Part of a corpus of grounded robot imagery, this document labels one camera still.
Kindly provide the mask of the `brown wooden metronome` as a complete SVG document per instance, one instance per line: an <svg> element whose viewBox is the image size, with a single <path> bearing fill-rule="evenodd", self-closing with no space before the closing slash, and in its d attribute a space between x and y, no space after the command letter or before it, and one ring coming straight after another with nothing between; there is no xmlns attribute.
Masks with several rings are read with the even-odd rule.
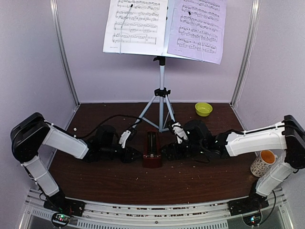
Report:
<svg viewBox="0 0 305 229"><path fill-rule="evenodd" d="M160 168L162 167L162 154L158 132L147 131L144 150L142 156L142 166L144 168Z"/></svg>

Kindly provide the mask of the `white perforated music stand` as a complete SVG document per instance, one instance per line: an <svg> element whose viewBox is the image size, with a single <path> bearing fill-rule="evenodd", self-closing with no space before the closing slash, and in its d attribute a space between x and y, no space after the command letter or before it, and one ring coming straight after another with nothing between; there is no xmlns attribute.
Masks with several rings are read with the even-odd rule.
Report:
<svg viewBox="0 0 305 229"><path fill-rule="evenodd" d="M169 34L170 34L171 25L172 25L174 2L175 2L175 0L168 0L163 53L160 56L152 55L154 57L154 60L159 63L159 69L160 69L159 88L155 90L154 96L153 96L154 99L159 99L159 123L156 125L156 128L160 132L163 132L166 130L165 123L166 123L167 119L174 119L174 111L173 111L172 106L169 101L170 91L168 89L166 89L165 85L164 85L165 60L168 57L188 59L188 58L183 58L183 57L179 57L179 56L171 55L171 54L167 53L168 43L169 43Z"/></svg>

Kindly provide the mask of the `purple sheet music page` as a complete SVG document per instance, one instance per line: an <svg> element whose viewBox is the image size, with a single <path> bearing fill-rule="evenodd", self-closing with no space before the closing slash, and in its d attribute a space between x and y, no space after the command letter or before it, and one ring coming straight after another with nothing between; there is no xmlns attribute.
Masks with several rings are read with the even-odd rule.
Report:
<svg viewBox="0 0 305 229"><path fill-rule="evenodd" d="M167 53L220 64L226 0L176 0Z"/></svg>

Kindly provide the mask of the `white sheet music page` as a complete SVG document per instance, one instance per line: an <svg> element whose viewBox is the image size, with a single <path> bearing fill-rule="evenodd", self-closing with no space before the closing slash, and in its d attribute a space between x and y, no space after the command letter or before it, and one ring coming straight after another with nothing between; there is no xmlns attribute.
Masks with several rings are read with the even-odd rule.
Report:
<svg viewBox="0 0 305 229"><path fill-rule="evenodd" d="M162 55L167 8L167 0L110 1L103 52Z"/></svg>

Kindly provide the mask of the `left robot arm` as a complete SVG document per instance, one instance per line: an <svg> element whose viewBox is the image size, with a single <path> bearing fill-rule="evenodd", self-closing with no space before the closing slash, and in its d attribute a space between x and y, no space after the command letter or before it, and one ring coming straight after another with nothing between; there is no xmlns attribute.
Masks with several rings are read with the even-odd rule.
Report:
<svg viewBox="0 0 305 229"><path fill-rule="evenodd" d="M34 112L12 129L10 139L13 156L43 194L50 198L50 204L58 212L68 208L68 200L50 174L45 164L46 157L40 156L41 153L47 149L61 151L86 163L115 158L123 163L131 163L142 156L140 151L128 145L135 129L131 126L119 135L112 125L107 124L111 119L112 116L106 118L89 133L79 136L47 121L41 113Z"/></svg>

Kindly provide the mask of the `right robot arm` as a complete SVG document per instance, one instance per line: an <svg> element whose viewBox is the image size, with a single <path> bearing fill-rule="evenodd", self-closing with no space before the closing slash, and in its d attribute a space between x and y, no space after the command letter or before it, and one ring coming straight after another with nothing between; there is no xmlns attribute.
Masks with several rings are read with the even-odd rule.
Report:
<svg viewBox="0 0 305 229"><path fill-rule="evenodd" d="M169 129L177 139L161 148L168 160L199 155L220 159L255 151L283 151L244 200L247 210L255 210L275 187L305 167L305 131L292 115L286 115L283 121L267 127L249 131L230 129L217 135L212 135L201 120L191 120L185 125L171 122Z"/></svg>

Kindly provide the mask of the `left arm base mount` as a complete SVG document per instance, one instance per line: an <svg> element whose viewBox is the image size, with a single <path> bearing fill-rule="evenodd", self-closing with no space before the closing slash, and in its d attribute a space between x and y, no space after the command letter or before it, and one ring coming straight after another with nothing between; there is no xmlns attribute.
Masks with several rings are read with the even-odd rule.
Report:
<svg viewBox="0 0 305 229"><path fill-rule="evenodd" d="M51 223L58 228L67 226L75 217L81 217L85 203L79 200L65 199L62 206L55 205L46 200L43 207L54 211L51 216Z"/></svg>

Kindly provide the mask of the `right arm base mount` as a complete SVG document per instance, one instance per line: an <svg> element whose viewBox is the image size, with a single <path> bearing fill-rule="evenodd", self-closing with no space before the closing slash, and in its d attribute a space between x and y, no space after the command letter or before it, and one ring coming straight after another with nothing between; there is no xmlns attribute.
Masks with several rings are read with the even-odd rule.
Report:
<svg viewBox="0 0 305 229"><path fill-rule="evenodd" d="M245 225L250 227L256 227L262 222L261 210L268 206L267 200L249 200L248 198L228 202L231 216L241 215Z"/></svg>

